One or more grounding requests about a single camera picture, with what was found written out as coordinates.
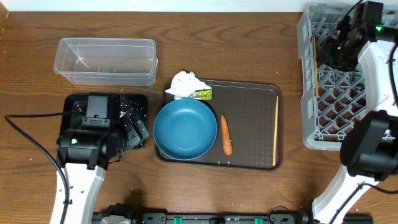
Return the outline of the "dark blue bowl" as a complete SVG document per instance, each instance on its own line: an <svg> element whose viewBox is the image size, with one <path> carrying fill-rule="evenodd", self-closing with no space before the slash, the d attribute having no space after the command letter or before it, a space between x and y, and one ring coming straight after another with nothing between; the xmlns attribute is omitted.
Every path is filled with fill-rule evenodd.
<svg viewBox="0 0 398 224"><path fill-rule="evenodd" d="M172 159L189 161L206 154L216 141L218 123L212 110L193 99L166 104L155 117L156 146Z"/></svg>

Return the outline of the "wooden chopstick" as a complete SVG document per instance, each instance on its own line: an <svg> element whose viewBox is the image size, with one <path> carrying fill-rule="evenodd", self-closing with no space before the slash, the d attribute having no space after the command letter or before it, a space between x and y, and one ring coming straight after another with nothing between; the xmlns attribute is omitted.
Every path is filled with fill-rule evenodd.
<svg viewBox="0 0 398 224"><path fill-rule="evenodd" d="M272 166L275 167L277 162L277 129L278 129L278 115L279 115L279 96L276 96L275 101L275 120L274 120L274 143L273 143L273 158Z"/></svg>
<svg viewBox="0 0 398 224"><path fill-rule="evenodd" d="M313 56L314 56L314 72L315 72L315 96L316 98L319 97L318 91L318 65L317 65L317 43L316 37L313 36Z"/></svg>

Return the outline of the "orange carrot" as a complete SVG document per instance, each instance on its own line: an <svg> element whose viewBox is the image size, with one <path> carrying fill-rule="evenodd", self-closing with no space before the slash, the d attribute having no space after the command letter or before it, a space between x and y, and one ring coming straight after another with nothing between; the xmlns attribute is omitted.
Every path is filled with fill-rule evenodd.
<svg viewBox="0 0 398 224"><path fill-rule="evenodd" d="M229 133L228 122L226 117L222 114L221 115L221 135L222 135L222 142L223 142L223 150L224 153L229 156L233 153L233 146L231 142L231 136Z"/></svg>

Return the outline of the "pile of white rice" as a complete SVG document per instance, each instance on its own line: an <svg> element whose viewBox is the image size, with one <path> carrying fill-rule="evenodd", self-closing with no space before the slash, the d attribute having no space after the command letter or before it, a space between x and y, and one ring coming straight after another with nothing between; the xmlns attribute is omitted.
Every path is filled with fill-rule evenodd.
<svg viewBox="0 0 398 224"><path fill-rule="evenodd" d="M73 104L73 111L80 111L86 113L88 105L88 98L85 100L76 101ZM141 120L144 125L147 125L147 100L145 98L139 99L138 97L125 96L121 98L121 112L119 124L134 124ZM70 124L71 126L78 126L82 122L83 114L75 114L72 116Z"/></svg>

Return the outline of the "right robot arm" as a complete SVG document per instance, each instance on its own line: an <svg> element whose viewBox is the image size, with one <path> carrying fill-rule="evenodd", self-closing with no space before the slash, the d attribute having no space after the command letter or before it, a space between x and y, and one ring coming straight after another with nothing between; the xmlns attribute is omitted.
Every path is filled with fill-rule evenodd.
<svg viewBox="0 0 398 224"><path fill-rule="evenodd" d="M358 1L339 21L338 36L318 49L320 64L350 72L363 70L366 115L344 138L340 168L325 191L303 212L299 223L342 223L370 188L397 174L397 29L382 24L384 5Z"/></svg>

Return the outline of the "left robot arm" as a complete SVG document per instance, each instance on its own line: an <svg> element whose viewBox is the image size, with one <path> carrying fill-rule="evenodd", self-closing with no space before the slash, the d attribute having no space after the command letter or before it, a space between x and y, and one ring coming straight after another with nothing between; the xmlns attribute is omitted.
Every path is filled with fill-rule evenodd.
<svg viewBox="0 0 398 224"><path fill-rule="evenodd" d="M112 162L144 147L150 136L143 94L70 95L56 142L57 193L51 223L90 223L95 201Z"/></svg>

